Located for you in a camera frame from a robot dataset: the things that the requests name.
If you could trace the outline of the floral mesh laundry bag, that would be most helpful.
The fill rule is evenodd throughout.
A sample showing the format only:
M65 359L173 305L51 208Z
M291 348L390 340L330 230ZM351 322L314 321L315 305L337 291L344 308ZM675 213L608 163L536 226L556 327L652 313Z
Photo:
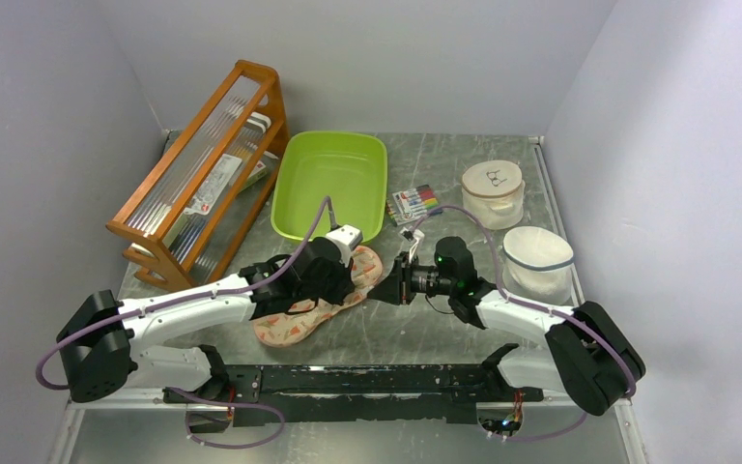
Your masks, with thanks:
M363 303L382 279L383 270L379 254L368 246L359 246L353 253L351 270L355 289L341 304L331 304L322 299L295 303L290 314L274 314L253 321L257 339L274 348L285 348L303 341L338 313Z

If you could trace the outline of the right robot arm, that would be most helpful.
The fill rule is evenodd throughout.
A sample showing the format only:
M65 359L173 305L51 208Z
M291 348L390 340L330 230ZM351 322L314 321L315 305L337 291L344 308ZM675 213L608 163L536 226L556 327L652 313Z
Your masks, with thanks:
M584 412L600 416L634 394L645 364L600 304L542 304L498 289L478 274L459 237L440 239L434 258L434 265L423 266L401 252L368 297L409 305L417 295L444 296L461 322L532 342L530 348L503 350L484 372L483 389L491 398L507 399L517 389L562 392Z

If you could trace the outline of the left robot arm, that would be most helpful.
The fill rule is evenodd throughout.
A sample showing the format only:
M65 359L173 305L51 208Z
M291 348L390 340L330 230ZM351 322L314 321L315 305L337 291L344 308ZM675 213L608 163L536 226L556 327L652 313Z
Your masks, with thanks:
M227 368L209 344L166 341L228 323L249 324L258 340L286 347L339 312L361 304L382 275L368 246L351 254L320 237L292 255L275 255L207 285L150 299L89 296L56 337L72 401L88 403L123 388L177 388L202 400L229 389Z

